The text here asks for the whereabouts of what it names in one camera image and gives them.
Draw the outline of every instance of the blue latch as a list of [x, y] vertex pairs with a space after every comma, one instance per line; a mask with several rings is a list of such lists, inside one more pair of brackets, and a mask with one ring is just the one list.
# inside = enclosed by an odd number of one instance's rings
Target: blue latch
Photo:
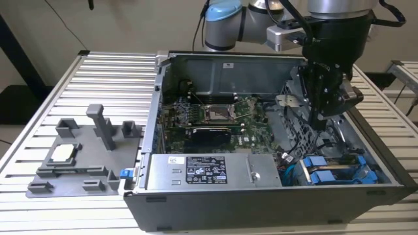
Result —
[[303, 159], [306, 167], [328, 165], [323, 156], [308, 156]]
[[332, 184], [335, 182], [335, 178], [330, 170], [323, 170], [315, 171], [311, 174], [311, 181], [315, 185]]
[[132, 180], [133, 179], [133, 170], [121, 170], [120, 171], [120, 178], [125, 180]]

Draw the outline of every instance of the wire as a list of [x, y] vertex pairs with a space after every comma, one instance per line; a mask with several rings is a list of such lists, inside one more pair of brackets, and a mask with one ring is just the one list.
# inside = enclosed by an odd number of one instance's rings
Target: wire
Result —
[[54, 8], [50, 6], [50, 4], [48, 3], [46, 0], [44, 0], [44, 1], [45, 1], [45, 3], [48, 4], [48, 6], [50, 7], [50, 9], [53, 10], [56, 16], [58, 17], [60, 21], [62, 22], [62, 24], [64, 24], [65, 28], [68, 29], [69, 33], [72, 34], [72, 36], [78, 40], [78, 42], [80, 42], [80, 44], [83, 45], [84, 49], [88, 50], [87, 47], [85, 47], [85, 45], [84, 45], [84, 43], [83, 43], [81, 40], [78, 39], [77, 35], [76, 35], [76, 34], [70, 31], [70, 29], [68, 28], [68, 26], [66, 26], [66, 24], [65, 24], [65, 21], [64, 21], [62, 18], [60, 17], [60, 15], [58, 15], [57, 11], [54, 10]]
[[203, 31], [204, 31], [204, 23], [207, 21], [207, 16], [204, 15], [203, 17], [203, 24], [201, 24], [201, 32], [200, 32], [200, 43], [201, 43], [201, 47], [204, 47], [203, 45]]
[[[200, 23], [201, 20], [205, 21], [205, 15], [207, 15], [207, 11], [209, 8], [209, 0], [205, 1], [203, 8], [201, 8], [201, 12], [200, 12], [200, 18], [199, 18], [199, 22], [197, 22], [197, 26], [196, 26], [196, 31], [195, 31], [195, 36], [193, 36], [193, 42], [192, 42], [192, 46], [191, 46], [191, 50], [195, 51], [195, 42], [196, 42], [196, 37], [197, 37], [197, 32], [199, 32], [199, 28], [200, 28]], [[203, 47], [203, 28], [204, 28], [204, 21], [203, 21], [203, 27], [201, 27], [201, 47]]]
[[193, 97], [197, 99], [197, 101], [200, 102], [200, 104], [204, 105], [204, 103], [201, 102], [201, 100], [197, 98], [196, 94], [192, 93], [192, 92], [189, 92], [189, 93], [191, 93], [191, 94], [193, 95]]
[[8, 142], [8, 141], [0, 140], [0, 142], [2, 142], [2, 143], [5, 143], [5, 144], [12, 145], [12, 143], [10, 143], [10, 142]]
[[271, 107], [271, 106], [273, 106], [273, 105], [275, 105], [275, 102], [267, 102], [265, 104], [263, 104], [261, 108], [263, 108], [263, 110], [265, 111], [265, 108], [267, 108], [267, 107]]
[[183, 121], [181, 123], [185, 123], [185, 122], [188, 121], [188, 112], [187, 112], [187, 109], [185, 109], [181, 105], [179, 105], [179, 104], [168, 104], [168, 105], [165, 105], [165, 106], [180, 107], [180, 108], [183, 109], [185, 119], [184, 119], [184, 121]]
[[411, 105], [411, 106], [410, 106], [410, 109], [407, 110], [406, 116], [408, 116], [408, 115], [411, 114], [411, 112], [412, 112], [412, 110], [414, 110], [414, 107], [415, 107], [415, 105]]
[[280, 94], [280, 91], [276, 91], [276, 93], [269, 93], [264, 98], [259, 98], [256, 102], [263, 103], [263, 102], [275, 102], [275, 99], [271, 99], [276, 95]]
[[391, 14], [395, 16], [398, 21], [387, 21], [387, 20], [374, 19], [374, 24], [388, 26], [388, 27], [400, 27], [402, 25], [404, 25], [406, 18], [403, 16], [402, 12], [399, 11], [399, 9], [395, 6], [387, 4], [384, 2], [384, 0], [379, 0], [379, 4], [382, 7], [384, 7], [391, 12]]
[[[288, 115], [287, 109], [288, 109], [288, 106], [284, 106], [284, 109], [283, 109], [283, 115], [284, 115], [284, 116]], [[285, 151], [287, 154], [291, 154], [291, 152], [296, 149], [296, 147], [298, 147], [298, 145], [299, 145], [299, 142], [300, 142], [300, 139], [298, 138], [298, 135], [296, 135], [296, 130], [295, 130], [295, 128], [292, 127], [292, 125], [291, 125], [291, 128], [292, 128], [292, 131], [294, 131], [294, 133], [295, 133], [296, 142], [295, 142], [294, 147], [292, 147], [288, 151]]]
[[191, 46], [191, 50], [195, 51], [195, 42], [196, 42], [196, 36], [197, 36], [197, 32], [199, 32], [199, 28], [200, 28], [200, 22], [201, 22], [201, 18], [199, 19], [199, 23], [196, 26], [196, 31], [195, 31], [195, 36], [193, 36], [193, 42], [192, 42], [192, 46]]
[[280, 3], [304, 30], [306, 39], [304, 39], [303, 45], [310, 45], [312, 43], [312, 40], [314, 40], [314, 33], [312, 33], [311, 26], [308, 25], [307, 21], [304, 20], [303, 16], [300, 15], [298, 10], [295, 9], [294, 5], [288, 2], [288, 0], [280, 0]]
[[295, 143], [294, 147], [291, 148], [291, 150], [285, 151], [287, 154], [291, 154], [291, 152], [296, 149], [299, 142], [300, 142], [300, 139], [298, 138], [296, 143]]
[[295, 113], [295, 111], [292, 110], [292, 108], [291, 108], [290, 106], [287, 106], [287, 107], [288, 107], [290, 111], [292, 112], [292, 115], [295, 116], [295, 118], [298, 118], [298, 120], [299, 120], [304, 125], [308, 125], [307, 120], [304, 120], [303, 117], [299, 116], [299, 115]]
[[314, 152], [320, 150], [323, 147], [326, 147], [330, 144], [338, 144], [338, 143], [336, 142], [328, 142], [328, 143], [320, 144], [318, 147], [314, 148]]
[[284, 186], [291, 186], [291, 182], [288, 179], [291, 179], [290, 174], [294, 172], [294, 170], [295, 170], [295, 165], [291, 165], [284, 171], [284, 176], [283, 176]]
[[93, 0], [88, 0], [89, 1], [89, 10], [93, 10]]
[[406, 85], [403, 85], [403, 87], [402, 87], [402, 89], [400, 89], [400, 92], [399, 92], [399, 94], [398, 94], [398, 96], [396, 96], [396, 99], [394, 100], [394, 104], [396, 104], [398, 99], [399, 99], [399, 97], [400, 97], [400, 95], [402, 95], [402, 92], [403, 92], [404, 88], [406, 88]]
[[265, 10], [267, 10], [267, 13], [268, 13], [268, 16], [269, 16], [272, 22], [273, 22], [275, 24], [279, 24], [279, 21], [277, 21], [277, 20], [273, 18], [273, 16], [272, 16], [272, 12], [271, 12], [271, 9], [269, 9], [268, 0], [264, 0], [264, 5], [265, 5]]

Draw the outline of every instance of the white wall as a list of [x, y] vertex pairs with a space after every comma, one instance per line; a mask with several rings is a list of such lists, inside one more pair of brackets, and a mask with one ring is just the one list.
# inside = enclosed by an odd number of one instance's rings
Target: white wall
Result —
[[[367, 44], [364, 55], [358, 60], [364, 71], [383, 71], [394, 59], [418, 61], [418, 1], [387, 2], [400, 9], [408, 22], [402, 28], [379, 28], [379, 35]], [[156, 52], [191, 50], [204, 0], [95, 0], [93, 11], [88, 9], [87, 0], [49, 0], [49, 3], [89, 50]], [[294, 3], [306, 14], [307, 0], [294, 0]], [[379, 18], [394, 19], [382, 7], [375, 12]], [[53, 85], [83, 49], [80, 43], [44, 0], [0, 0], [0, 13], [38, 74]], [[237, 43], [236, 51], [271, 53], [265, 46], [245, 43]], [[8, 83], [20, 84], [22, 81], [1, 53], [0, 62], [1, 89]]]

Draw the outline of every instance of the black cable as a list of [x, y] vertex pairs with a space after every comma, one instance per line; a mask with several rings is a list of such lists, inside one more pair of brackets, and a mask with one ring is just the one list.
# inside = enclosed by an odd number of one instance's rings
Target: black cable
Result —
[[306, 39], [304, 39], [303, 45], [311, 44], [312, 40], [314, 40], [314, 33], [312, 33], [311, 26], [308, 25], [307, 21], [304, 20], [303, 16], [300, 15], [298, 10], [295, 9], [294, 5], [288, 2], [288, 0], [280, 0], [280, 3], [304, 30]]
[[388, 26], [388, 27], [402, 27], [402, 25], [404, 25], [406, 23], [406, 18], [402, 14], [402, 12], [399, 11], [399, 9], [394, 6], [390, 5], [384, 2], [384, 0], [379, 0], [379, 4], [382, 7], [384, 7], [391, 14], [395, 16], [398, 21], [387, 21], [387, 20], [379, 20], [379, 19], [374, 19], [374, 24], [376, 25], [383, 25], [383, 26]]
[[88, 0], [89, 1], [89, 10], [93, 10], [93, 0]]
[[2, 143], [5, 143], [5, 144], [12, 145], [12, 143], [10, 143], [10, 142], [8, 142], [8, 141], [0, 140], [0, 142], [2, 142]]
[[203, 31], [204, 31], [204, 23], [207, 21], [207, 17], [204, 16], [203, 17], [203, 24], [201, 24], [201, 32], [200, 32], [200, 43], [201, 43], [201, 47], [204, 47], [204, 44], [203, 44]]
[[264, 0], [264, 5], [265, 5], [265, 10], [267, 10], [267, 13], [268, 13], [268, 16], [269, 16], [272, 22], [275, 24], [279, 24], [279, 21], [272, 16], [272, 12], [271, 12], [269, 5], [268, 5], [268, 0]]
[[291, 150], [285, 151], [287, 154], [291, 154], [291, 152], [296, 149], [299, 142], [300, 142], [300, 139], [298, 138], [296, 143], [295, 143], [294, 147], [291, 148]]
[[265, 102], [275, 102], [275, 100], [273, 99], [257, 98], [256, 102], [257, 103], [265, 103]]
[[44, 0], [44, 1], [45, 1], [45, 3], [48, 4], [48, 6], [50, 7], [50, 9], [53, 10], [56, 16], [58, 17], [60, 21], [61, 21], [62, 24], [64, 24], [64, 27], [68, 29], [68, 31], [69, 31], [69, 33], [72, 34], [72, 36], [78, 40], [78, 42], [80, 42], [80, 44], [83, 45], [84, 49], [88, 50], [87, 47], [85, 47], [85, 45], [84, 45], [84, 43], [83, 43], [81, 40], [78, 39], [77, 35], [76, 35], [76, 34], [70, 31], [70, 29], [68, 28], [68, 26], [66, 26], [66, 24], [65, 24], [65, 21], [64, 21], [62, 18], [60, 17], [60, 15], [58, 15], [57, 11], [54, 10], [54, 8], [50, 6], [50, 4], [48, 3], [46, 0]]
[[195, 31], [195, 36], [193, 36], [193, 42], [192, 42], [192, 46], [191, 46], [191, 50], [195, 51], [195, 42], [196, 42], [196, 36], [197, 36], [197, 32], [199, 32], [199, 28], [200, 28], [200, 22], [201, 22], [201, 18], [199, 19], [199, 23], [196, 26], [196, 31]]
[[298, 118], [298, 120], [304, 124], [308, 125], [307, 120], [304, 120], [292, 110], [292, 108], [288, 106], [290, 111], [292, 112], [292, 115], [295, 116], [295, 118]]
[[[193, 36], [193, 42], [192, 42], [192, 46], [191, 46], [192, 51], [195, 51], [195, 42], [196, 42], [197, 32], [199, 32], [199, 28], [200, 28], [200, 23], [201, 23], [201, 20], [205, 21], [205, 15], [207, 15], [208, 8], [209, 8], [209, 0], [205, 1], [203, 8], [201, 8], [200, 18], [199, 18], [195, 36]], [[203, 28], [201, 28], [201, 46], [203, 46]]]
[[[285, 116], [285, 117], [287, 117], [287, 109], [288, 109], [288, 108], [290, 108], [288, 106], [284, 106], [284, 109], [283, 109], [283, 116]], [[299, 142], [300, 142], [300, 139], [298, 138], [298, 133], [296, 133], [296, 130], [295, 130], [294, 126], [290, 125], [290, 127], [292, 128], [292, 131], [294, 131], [294, 133], [295, 133], [296, 142], [295, 142], [294, 147], [292, 147], [288, 151], [285, 151], [287, 154], [291, 154], [291, 152], [296, 149], [296, 147], [298, 147], [298, 145], [299, 145]]]
[[402, 89], [400, 89], [400, 92], [399, 92], [399, 94], [398, 94], [398, 97], [396, 97], [396, 99], [394, 100], [394, 104], [396, 104], [398, 99], [399, 99], [399, 97], [400, 97], [400, 95], [402, 95], [402, 92], [403, 92], [404, 88], [406, 88], [406, 85], [403, 85], [403, 87], [402, 87]]
[[320, 144], [318, 147], [314, 148], [314, 151], [312, 151], [312, 152], [320, 150], [323, 147], [326, 147], [326, 146], [330, 145], [330, 144], [338, 144], [338, 143], [336, 143], [336, 142], [328, 142], [328, 143]]
[[275, 102], [267, 102], [265, 104], [263, 104], [261, 108], [263, 110], [265, 110], [267, 107], [271, 107], [275, 105]]
[[415, 107], [415, 105], [411, 105], [411, 106], [410, 106], [410, 109], [407, 110], [406, 116], [408, 116], [408, 115], [411, 114], [411, 112], [412, 112], [412, 110], [414, 110], [414, 107]]

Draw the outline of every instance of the warning label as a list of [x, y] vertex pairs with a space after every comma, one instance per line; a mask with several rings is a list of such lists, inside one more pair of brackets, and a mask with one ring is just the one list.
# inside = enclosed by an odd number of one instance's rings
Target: warning label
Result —
[[185, 169], [185, 182], [188, 184], [227, 183], [224, 157], [187, 157]]

